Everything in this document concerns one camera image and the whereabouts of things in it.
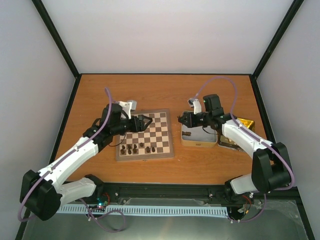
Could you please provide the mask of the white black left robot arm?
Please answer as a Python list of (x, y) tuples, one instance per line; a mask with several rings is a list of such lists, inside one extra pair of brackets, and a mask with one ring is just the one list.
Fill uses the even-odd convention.
[(66, 183), (67, 178), (87, 160), (100, 153), (114, 136), (145, 131), (151, 117), (131, 115), (132, 102), (108, 104), (97, 118), (60, 158), (39, 171), (29, 170), (22, 179), (20, 203), (42, 221), (50, 219), (60, 207), (82, 198), (99, 201), (104, 195), (104, 183), (88, 174), (80, 180)]

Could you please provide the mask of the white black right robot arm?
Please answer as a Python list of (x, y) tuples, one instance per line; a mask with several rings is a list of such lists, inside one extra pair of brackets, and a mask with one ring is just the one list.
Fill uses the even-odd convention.
[(233, 113), (225, 113), (216, 94), (203, 97), (205, 111), (200, 101), (190, 98), (193, 109), (178, 117), (178, 122), (187, 128), (210, 127), (221, 136), (235, 142), (252, 159), (251, 173), (225, 182), (225, 197), (232, 201), (246, 193), (266, 194), (270, 191), (284, 191), (293, 187), (294, 174), (289, 165), (286, 146), (260, 137), (247, 128)]

